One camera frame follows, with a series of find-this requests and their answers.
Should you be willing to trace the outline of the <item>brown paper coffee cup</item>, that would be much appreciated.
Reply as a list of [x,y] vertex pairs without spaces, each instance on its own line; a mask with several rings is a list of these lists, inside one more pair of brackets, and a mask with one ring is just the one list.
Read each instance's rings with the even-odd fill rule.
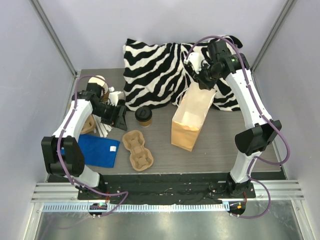
[[148,127],[151,125],[152,123],[152,119],[146,120],[146,121],[138,121],[139,125],[142,127]]

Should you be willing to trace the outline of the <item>black plastic cup lid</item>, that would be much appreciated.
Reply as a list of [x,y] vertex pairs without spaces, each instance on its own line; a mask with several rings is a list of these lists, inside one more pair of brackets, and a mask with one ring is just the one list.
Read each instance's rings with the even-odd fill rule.
[[147,122],[152,118],[152,110],[147,106],[139,107],[135,111],[135,118],[139,122]]

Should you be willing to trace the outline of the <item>brown paper takeout bag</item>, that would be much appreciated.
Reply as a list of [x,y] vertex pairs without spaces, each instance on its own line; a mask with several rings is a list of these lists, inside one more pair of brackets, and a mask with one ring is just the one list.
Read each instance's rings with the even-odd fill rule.
[[217,91],[193,82],[185,91],[171,123],[171,144],[192,151]]

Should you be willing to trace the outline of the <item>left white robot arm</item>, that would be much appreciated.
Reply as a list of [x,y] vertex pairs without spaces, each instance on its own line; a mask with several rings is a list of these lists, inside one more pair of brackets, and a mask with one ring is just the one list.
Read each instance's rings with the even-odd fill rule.
[[104,102],[105,89],[98,83],[88,83],[85,90],[72,96],[70,109],[52,136],[41,140],[46,172],[68,178],[71,184],[89,190],[93,198],[100,200],[107,192],[103,176],[85,164],[85,157],[78,144],[81,130],[90,115],[100,117],[103,124],[126,131],[126,106],[124,99],[115,103]]

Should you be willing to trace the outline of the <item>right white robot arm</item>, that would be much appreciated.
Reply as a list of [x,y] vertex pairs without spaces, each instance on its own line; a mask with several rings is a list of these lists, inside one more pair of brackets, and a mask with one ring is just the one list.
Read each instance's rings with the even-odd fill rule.
[[224,79],[236,97],[245,130],[234,137],[238,149],[235,164],[227,175],[226,193],[241,197],[250,188],[251,172],[256,160],[282,128],[262,103],[253,83],[250,66],[243,53],[230,41],[222,39],[207,46],[209,59],[203,62],[199,53],[190,50],[185,64],[193,69],[193,78],[201,90],[212,90]]

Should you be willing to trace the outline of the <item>single cardboard cup carrier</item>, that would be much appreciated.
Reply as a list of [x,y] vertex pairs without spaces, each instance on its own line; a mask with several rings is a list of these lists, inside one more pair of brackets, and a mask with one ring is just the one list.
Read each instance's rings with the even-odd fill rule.
[[123,135],[122,142],[130,152],[129,161],[135,171],[142,172],[153,165],[154,158],[150,150],[145,148],[145,139],[141,131],[127,132]]

